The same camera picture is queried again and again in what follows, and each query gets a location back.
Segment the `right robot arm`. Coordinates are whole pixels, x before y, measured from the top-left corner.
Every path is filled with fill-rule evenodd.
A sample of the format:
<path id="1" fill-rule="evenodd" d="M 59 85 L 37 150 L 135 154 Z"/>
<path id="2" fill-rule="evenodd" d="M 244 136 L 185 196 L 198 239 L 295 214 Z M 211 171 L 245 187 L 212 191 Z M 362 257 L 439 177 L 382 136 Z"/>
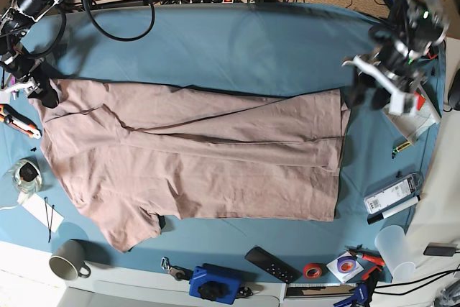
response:
<path id="1" fill-rule="evenodd" d="M 1 69 L 14 77 L 16 83 L 2 88 L 5 93 L 23 90 L 27 98 L 34 98 L 44 107 L 53 109 L 59 104 L 57 91 L 41 64 L 60 43 L 67 24 L 62 3 L 66 0 L 11 0 L 1 16 Z M 33 25 L 53 9 L 60 14 L 61 24 L 56 38 L 42 52 L 29 52 L 21 40 Z"/>

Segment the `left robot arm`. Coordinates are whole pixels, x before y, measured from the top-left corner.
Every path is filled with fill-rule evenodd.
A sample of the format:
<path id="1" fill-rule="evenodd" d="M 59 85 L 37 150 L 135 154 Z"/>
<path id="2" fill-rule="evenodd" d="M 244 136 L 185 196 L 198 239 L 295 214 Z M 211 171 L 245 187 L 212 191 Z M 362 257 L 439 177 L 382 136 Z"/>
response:
<path id="1" fill-rule="evenodd" d="M 440 0 L 383 2 L 388 17 L 368 30 L 374 50 L 343 61 L 354 72 L 349 103 L 363 104 L 366 92 L 372 89 L 373 109 L 387 107 L 391 114 L 407 114 L 415 109 L 417 92 L 427 80 L 418 61 L 429 58 L 444 41 L 449 21 Z"/>

